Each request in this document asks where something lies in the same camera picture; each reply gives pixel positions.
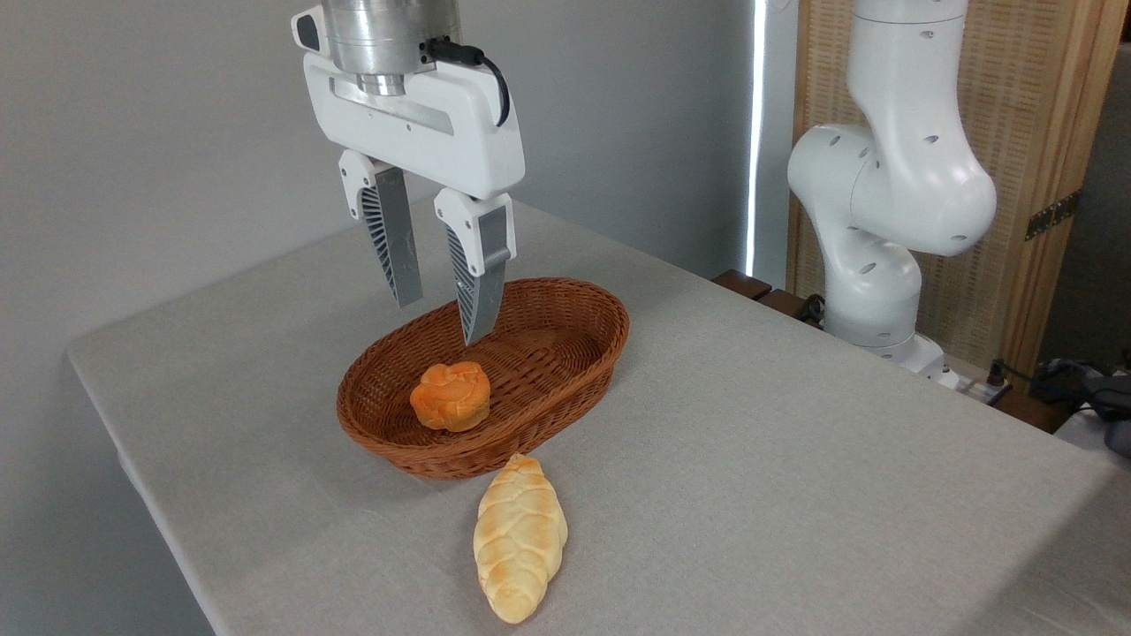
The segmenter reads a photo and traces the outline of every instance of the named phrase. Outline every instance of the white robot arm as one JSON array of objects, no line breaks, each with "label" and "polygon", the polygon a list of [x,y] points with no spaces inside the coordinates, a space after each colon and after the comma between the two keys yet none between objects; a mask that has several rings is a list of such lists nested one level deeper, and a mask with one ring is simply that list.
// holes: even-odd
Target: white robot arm
[{"label": "white robot arm", "polygon": [[818,126],[788,170],[824,258],[826,330],[932,379],[942,351],[915,334],[922,277],[908,248],[961,253],[996,207],[958,115],[967,3],[856,0],[848,89],[871,129]]},{"label": "white robot arm", "polygon": [[458,41],[455,0],[322,0],[291,20],[349,212],[365,221],[404,307],[423,295],[405,170],[444,186],[464,340],[491,333],[507,260],[517,255],[507,190],[526,172],[518,117],[498,68]]}]

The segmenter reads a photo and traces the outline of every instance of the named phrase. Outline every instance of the metal hinge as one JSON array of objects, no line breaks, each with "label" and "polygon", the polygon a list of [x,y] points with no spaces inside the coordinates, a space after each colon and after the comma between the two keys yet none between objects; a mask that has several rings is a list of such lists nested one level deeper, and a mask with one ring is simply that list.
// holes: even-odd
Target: metal hinge
[{"label": "metal hinge", "polygon": [[1079,209],[1079,204],[1080,190],[1077,190],[1034,214],[1029,217],[1029,229],[1025,232],[1025,240],[1031,241],[1034,238],[1060,225],[1065,218],[1071,218],[1076,214],[1076,210]]}]

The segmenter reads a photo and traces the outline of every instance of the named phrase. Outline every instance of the wicker basket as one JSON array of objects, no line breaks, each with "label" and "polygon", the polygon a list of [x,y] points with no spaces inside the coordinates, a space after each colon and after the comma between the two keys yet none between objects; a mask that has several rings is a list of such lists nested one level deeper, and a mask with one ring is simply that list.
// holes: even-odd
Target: wicker basket
[{"label": "wicker basket", "polygon": [[[629,317],[605,290],[571,278],[507,283],[494,332],[464,346],[450,302],[375,342],[338,387],[338,420],[357,444],[429,479],[501,467],[577,421],[608,388]],[[491,414],[451,433],[420,424],[408,395],[432,364],[478,362],[491,379]]]}]

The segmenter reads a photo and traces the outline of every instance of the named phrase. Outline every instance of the gray tablecloth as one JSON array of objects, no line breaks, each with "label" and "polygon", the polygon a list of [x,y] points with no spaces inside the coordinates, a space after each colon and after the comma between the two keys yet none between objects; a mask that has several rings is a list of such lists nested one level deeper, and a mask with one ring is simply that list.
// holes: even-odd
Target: gray tablecloth
[{"label": "gray tablecloth", "polygon": [[508,276],[628,307],[605,398],[533,455],[570,524],[512,628],[476,584],[491,475],[429,482],[338,428],[396,308],[359,227],[76,342],[124,470],[219,634],[1131,634],[1131,479],[707,281],[519,205]]}]

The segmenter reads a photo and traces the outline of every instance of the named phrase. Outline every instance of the bread loaf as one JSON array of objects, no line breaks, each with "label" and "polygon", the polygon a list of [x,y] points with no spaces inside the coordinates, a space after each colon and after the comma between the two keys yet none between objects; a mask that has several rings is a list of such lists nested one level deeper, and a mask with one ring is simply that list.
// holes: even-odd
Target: bread loaf
[{"label": "bread loaf", "polygon": [[464,432],[487,418],[491,381],[477,362],[433,364],[408,402],[425,427]]},{"label": "bread loaf", "polygon": [[537,459],[516,453],[480,501],[475,562],[491,609],[515,625],[546,594],[568,528],[558,493]]}]

